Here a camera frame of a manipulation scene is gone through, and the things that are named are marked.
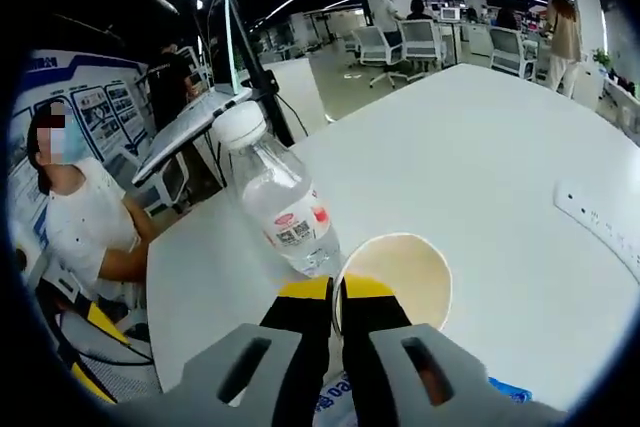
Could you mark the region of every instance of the paper cup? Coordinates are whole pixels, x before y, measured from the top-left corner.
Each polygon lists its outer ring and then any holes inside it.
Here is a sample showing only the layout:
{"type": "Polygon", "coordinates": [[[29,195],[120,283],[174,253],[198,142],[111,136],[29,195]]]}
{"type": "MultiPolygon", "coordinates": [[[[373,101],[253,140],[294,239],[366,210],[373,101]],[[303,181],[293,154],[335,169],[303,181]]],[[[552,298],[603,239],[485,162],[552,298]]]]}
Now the paper cup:
{"type": "Polygon", "coordinates": [[[335,278],[333,328],[340,329],[340,287],[346,273],[372,277],[394,292],[412,324],[442,329],[451,309],[452,278],[444,256],[422,237],[393,233],[358,247],[335,278]]]}

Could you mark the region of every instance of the white bottle cap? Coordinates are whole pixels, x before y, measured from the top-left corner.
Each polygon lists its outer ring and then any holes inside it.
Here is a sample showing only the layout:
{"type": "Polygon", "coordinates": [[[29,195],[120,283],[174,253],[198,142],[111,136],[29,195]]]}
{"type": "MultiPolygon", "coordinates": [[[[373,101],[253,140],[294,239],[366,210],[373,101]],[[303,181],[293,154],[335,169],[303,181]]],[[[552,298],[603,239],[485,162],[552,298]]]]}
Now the white bottle cap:
{"type": "Polygon", "coordinates": [[[231,107],[213,121],[213,132],[229,150],[246,147],[267,130],[260,106],[250,100],[231,107]]]}

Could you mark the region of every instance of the bottle label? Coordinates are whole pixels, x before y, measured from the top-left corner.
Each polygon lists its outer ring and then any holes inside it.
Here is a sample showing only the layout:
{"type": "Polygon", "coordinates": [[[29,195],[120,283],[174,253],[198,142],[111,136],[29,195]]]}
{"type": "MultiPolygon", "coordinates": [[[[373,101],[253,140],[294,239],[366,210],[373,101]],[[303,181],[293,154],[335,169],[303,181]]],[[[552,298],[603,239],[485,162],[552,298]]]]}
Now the bottle label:
{"type": "Polygon", "coordinates": [[[265,224],[263,231],[269,242],[279,249],[319,239],[327,233],[330,226],[329,215],[312,185],[302,199],[280,212],[272,222],[265,224]]]}

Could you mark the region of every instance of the power strip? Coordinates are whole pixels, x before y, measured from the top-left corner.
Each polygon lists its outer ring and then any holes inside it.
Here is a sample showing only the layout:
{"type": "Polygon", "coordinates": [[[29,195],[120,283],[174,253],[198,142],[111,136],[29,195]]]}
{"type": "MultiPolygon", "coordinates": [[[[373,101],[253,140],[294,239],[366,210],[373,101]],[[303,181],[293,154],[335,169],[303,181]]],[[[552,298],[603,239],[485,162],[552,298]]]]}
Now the power strip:
{"type": "Polygon", "coordinates": [[[589,230],[609,247],[640,283],[640,247],[598,212],[579,189],[566,182],[556,185],[554,205],[589,230]]]}

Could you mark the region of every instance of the white table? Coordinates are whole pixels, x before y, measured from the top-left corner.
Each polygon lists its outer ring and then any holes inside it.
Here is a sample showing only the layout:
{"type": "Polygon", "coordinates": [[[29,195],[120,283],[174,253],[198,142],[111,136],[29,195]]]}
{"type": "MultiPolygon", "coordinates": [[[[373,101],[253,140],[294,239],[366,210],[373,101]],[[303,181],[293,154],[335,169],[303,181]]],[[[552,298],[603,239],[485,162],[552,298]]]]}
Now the white table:
{"type": "MultiPolygon", "coordinates": [[[[296,145],[344,253],[413,232],[453,275],[444,333],[489,375],[567,409],[605,367],[637,307],[615,255],[553,206],[558,180],[601,200],[640,238],[640,150],[595,113],[539,85],[459,65],[394,92],[296,145]]],[[[221,192],[149,253],[160,382],[295,278],[221,192]]]]}

